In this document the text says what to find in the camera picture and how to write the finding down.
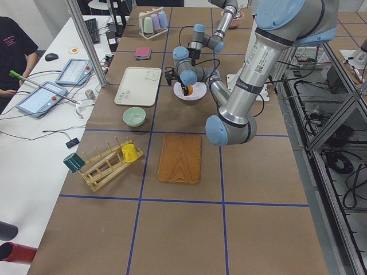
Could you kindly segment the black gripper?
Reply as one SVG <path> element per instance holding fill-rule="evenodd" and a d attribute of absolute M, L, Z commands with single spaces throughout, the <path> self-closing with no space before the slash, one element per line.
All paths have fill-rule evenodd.
<path fill-rule="evenodd" d="M 179 81 L 179 74 L 175 68 L 165 68 L 165 79 L 167 84 L 172 84 L 172 81 Z"/>

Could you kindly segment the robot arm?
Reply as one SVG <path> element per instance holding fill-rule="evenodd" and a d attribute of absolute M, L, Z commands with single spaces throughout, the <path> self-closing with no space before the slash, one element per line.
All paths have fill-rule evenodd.
<path fill-rule="evenodd" d="M 222 51 L 226 32 L 235 16 L 240 14 L 238 2 L 235 0 L 212 0 L 208 2 L 221 8 L 223 14 L 212 36 L 205 33 L 206 27 L 203 24 L 197 23 L 194 25 L 192 40 L 188 47 L 189 58 L 193 65 L 195 65 L 196 61 L 200 59 L 201 49 L 203 46 L 213 50 L 214 52 Z"/>
<path fill-rule="evenodd" d="M 331 41 L 337 30 L 339 1 L 260 1 L 253 28 L 256 41 L 232 89 L 225 86 L 218 71 L 195 65 L 203 46 L 215 52 L 223 49 L 225 34 L 238 12 L 237 1 L 211 3 L 223 9 L 217 30 L 208 36 L 205 26 L 196 24 L 189 47 L 173 50 L 175 67 L 166 79 L 178 80 L 184 91 L 197 82 L 205 83 L 218 104 L 216 115 L 206 121 L 207 138 L 217 146 L 243 144 L 256 134 L 250 109 L 281 53 L 292 46 Z"/>

